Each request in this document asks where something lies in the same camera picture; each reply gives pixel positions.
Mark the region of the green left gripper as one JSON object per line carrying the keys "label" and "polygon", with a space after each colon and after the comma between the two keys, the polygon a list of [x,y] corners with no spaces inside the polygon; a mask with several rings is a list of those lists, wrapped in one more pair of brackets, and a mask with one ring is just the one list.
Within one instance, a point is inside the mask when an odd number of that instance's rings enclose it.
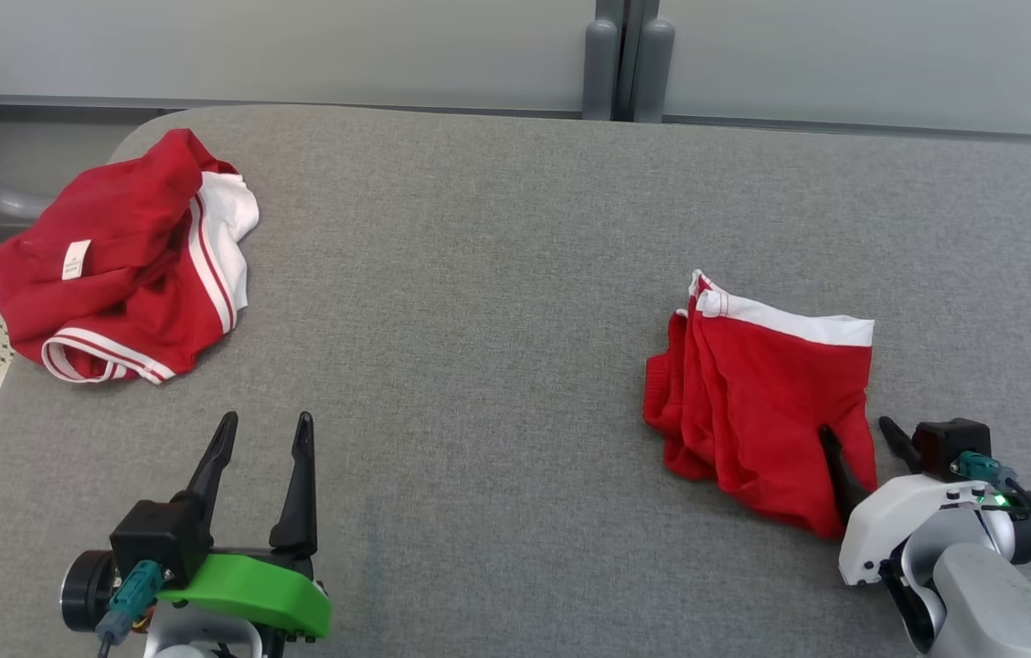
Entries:
{"label": "green left gripper", "polygon": [[[220,476],[234,453],[239,413],[224,413],[190,482],[173,497],[194,513],[193,527],[203,546],[214,546],[212,516]],[[332,603],[315,583],[314,417],[300,412],[291,447],[292,474],[281,515],[271,529],[268,554],[211,551],[197,573],[180,588],[165,586],[160,602],[185,602],[268,626],[290,636],[328,636]]]}

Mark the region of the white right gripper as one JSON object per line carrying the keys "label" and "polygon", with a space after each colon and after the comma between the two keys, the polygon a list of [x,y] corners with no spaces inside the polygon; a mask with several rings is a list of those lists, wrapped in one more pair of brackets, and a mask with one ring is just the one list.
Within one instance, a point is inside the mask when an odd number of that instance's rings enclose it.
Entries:
{"label": "white right gripper", "polygon": [[892,479],[874,492],[855,475],[833,429],[819,429],[834,508],[846,527],[838,559],[846,586],[878,583],[882,563],[891,561],[897,548],[913,586],[933,578],[939,557],[951,546],[971,542],[1000,553],[1001,526],[982,512],[986,483],[946,483],[918,474],[922,467],[912,438],[889,416],[878,418],[878,428],[891,452],[914,475]]}

